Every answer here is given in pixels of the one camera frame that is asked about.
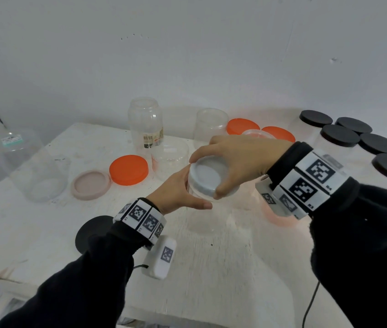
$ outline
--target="person's right arm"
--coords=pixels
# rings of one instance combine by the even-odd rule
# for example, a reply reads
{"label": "person's right arm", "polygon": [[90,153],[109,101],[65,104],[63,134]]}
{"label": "person's right arm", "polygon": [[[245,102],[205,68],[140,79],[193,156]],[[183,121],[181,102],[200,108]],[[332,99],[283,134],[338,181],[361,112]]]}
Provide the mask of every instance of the person's right arm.
{"label": "person's right arm", "polygon": [[[274,185],[312,148],[306,143],[248,136],[214,137],[191,157],[223,156],[229,177],[216,190],[268,174]],[[315,210],[312,269],[354,327],[387,326],[387,190],[349,178]]]}

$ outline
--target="white tabletop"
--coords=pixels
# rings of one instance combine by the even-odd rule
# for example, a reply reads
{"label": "white tabletop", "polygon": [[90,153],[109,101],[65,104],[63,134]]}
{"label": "white tabletop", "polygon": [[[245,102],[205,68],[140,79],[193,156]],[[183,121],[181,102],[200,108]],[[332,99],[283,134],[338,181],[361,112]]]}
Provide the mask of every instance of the white tabletop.
{"label": "white tabletop", "polygon": [[[194,151],[192,141],[184,139]],[[130,132],[78,123],[55,138],[50,154],[70,158],[69,182],[134,154]],[[66,189],[48,203],[27,201],[7,178],[0,182],[0,278],[40,285],[79,253],[79,228],[98,215],[115,215],[131,198],[161,184],[150,170],[134,186],[114,184],[101,198],[80,201]],[[317,283],[310,267],[313,242],[309,218],[295,227],[269,223],[253,183],[241,186],[212,211],[179,209],[166,216],[163,234],[178,246],[168,277],[132,273],[123,315],[178,324],[229,327],[299,327]],[[147,251],[134,255],[140,264]],[[348,321],[327,292],[316,297],[308,316],[313,327],[345,327]]]}

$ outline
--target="black sleeve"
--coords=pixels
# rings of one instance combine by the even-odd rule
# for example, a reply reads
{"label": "black sleeve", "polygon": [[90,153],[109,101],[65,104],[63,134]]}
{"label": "black sleeve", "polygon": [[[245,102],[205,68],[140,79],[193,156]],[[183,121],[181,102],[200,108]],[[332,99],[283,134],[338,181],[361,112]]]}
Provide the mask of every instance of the black sleeve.
{"label": "black sleeve", "polygon": [[[268,171],[273,184],[310,151],[295,143]],[[387,327],[387,190],[350,177],[311,217],[321,284],[354,327]]]}
{"label": "black sleeve", "polygon": [[89,250],[47,279],[23,307],[0,320],[0,328],[114,328],[125,305],[132,255],[148,242],[126,224],[114,223],[106,236],[90,238]]}

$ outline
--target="wooden surface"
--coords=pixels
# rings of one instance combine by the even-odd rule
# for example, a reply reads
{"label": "wooden surface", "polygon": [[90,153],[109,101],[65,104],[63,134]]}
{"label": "wooden surface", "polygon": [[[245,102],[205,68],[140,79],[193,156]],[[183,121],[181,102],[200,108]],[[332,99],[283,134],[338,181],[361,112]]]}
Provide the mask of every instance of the wooden surface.
{"label": "wooden surface", "polygon": [[[184,139],[194,151],[191,140]],[[108,171],[117,157],[133,154],[130,132],[75,124],[47,146],[71,160],[69,182],[89,169]],[[89,219],[115,215],[131,198],[161,184],[149,176],[140,184],[113,184],[101,198],[79,201],[69,189],[48,203],[25,200],[9,179],[0,182],[0,278],[38,286],[79,257],[75,235]],[[177,250],[166,280],[134,271],[123,315],[179,327],[210,323],[229,327],[299,327],[317,279],[310,268],[313,246],[309,218],[295,227],[269,223],[254,184],[246,183],[212,211],[179,209],[166,216],[163,234]],[[140,264],[145,255],[134,255]],[[308,327],[349,327],[327,292],[320,292]]]}

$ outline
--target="red lid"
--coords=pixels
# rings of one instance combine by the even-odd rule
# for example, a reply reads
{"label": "red lid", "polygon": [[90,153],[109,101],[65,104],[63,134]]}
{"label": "red lid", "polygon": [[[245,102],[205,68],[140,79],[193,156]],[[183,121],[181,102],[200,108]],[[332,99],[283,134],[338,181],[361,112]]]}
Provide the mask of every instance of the red lid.
{"label": "red lid", "polygon": [[245,118],[234,118],[227,124],[227,133],[229,135],[241,135],[242,132],[251,129],[260,130],[260,126]]}
{"label": "red lid", "polygon": [[148,163],[138,155],[125,155],[110,165],[110,176],[119,185],[134,185],[148,176]]}
{"label": "red lid", "polygon": [[265,126],[262,131],[272,134],[276,139],[284,139],[291,143],[295,143],[295,137],[292,133],[278,126]]}

